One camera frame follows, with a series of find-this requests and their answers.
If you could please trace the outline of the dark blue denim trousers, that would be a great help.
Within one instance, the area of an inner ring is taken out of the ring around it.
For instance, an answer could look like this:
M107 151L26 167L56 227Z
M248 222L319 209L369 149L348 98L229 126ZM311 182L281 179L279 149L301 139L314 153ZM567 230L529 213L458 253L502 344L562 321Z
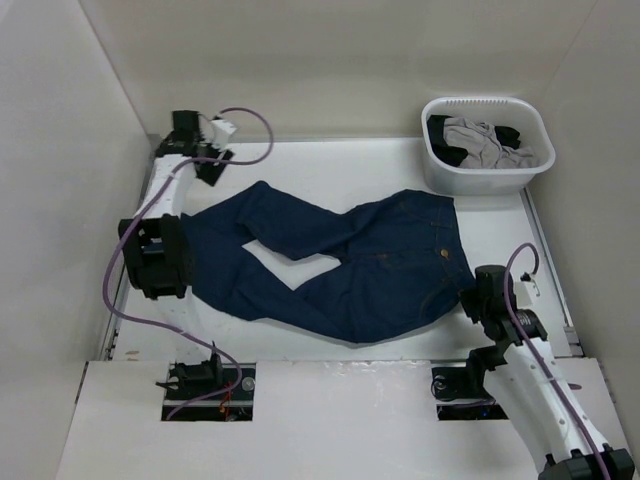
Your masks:
M428 326L474 285L449 197L402 190L338 214L257 182L182 226L195 258L193 292L245 321L276 320L368 344ZM288 287L247 250L336 266Z

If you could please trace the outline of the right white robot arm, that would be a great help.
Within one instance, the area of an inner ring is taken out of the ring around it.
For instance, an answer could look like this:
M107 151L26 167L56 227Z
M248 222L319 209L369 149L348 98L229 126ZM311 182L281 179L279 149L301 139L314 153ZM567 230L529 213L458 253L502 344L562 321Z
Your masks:
M497 401L529 450L538 478L633 478L630 453L613 447L582 408L537 315L518 308L507 269L477 268L475 285L461 300L493 342L470 352L464 384Z

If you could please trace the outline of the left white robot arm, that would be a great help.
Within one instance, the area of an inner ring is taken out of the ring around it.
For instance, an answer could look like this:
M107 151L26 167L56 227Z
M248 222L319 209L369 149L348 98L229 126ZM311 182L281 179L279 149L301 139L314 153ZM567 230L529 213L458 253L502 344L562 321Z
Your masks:
M142 205L133 218L118 225L131 286L151 301L162 323L200 340L206 331L192 293L194 256L181 215L196 179L211 186L217 182L223 162L234 156L227 144L237 131L232 122L216 116L206 121L212 129L207 136L203 120L192 110L172 113L172 130L154 151Z

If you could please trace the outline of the black garment in basket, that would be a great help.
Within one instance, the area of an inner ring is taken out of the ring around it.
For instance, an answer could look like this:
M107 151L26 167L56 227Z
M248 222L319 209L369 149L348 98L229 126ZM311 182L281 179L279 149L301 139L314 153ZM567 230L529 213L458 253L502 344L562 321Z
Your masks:
M433 152L448 166L500 169L522 163L517 157L521 134L512 127L448 115L431 115L426 126Z

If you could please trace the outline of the grey garment in basket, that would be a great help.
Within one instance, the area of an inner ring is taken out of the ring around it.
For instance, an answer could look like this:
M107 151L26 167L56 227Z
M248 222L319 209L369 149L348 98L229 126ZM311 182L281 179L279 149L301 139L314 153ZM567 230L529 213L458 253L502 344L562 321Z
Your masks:
M523 145L521 133L509 126L475 123L464 117L444 119L443 139L448 147L464 149L464 169L529 169L540 165L531 146Z

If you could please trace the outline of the white plastic laundry basket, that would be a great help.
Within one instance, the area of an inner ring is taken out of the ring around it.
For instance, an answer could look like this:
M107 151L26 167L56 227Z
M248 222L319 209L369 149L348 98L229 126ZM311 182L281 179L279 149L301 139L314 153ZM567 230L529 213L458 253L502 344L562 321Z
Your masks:
M441 194L515 193L556 160L540 113L517 98L438 98L421 126L424 176Z

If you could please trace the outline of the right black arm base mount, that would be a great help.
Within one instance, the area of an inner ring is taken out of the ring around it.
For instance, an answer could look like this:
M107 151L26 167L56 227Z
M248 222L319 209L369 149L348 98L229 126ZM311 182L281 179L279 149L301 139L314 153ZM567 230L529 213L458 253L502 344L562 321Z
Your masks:
M483 386L485 374L504 365L496 347L471 350L464 366L436 365L431 369L431 394L440 421L507 420L497 401Z

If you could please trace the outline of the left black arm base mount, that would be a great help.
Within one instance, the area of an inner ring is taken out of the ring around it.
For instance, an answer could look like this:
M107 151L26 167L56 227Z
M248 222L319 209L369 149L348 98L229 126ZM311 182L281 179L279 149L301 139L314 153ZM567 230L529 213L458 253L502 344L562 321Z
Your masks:
M218 353L198 364L171 364L164 390L165 422L249 422L253 420L257 365L223 363Z

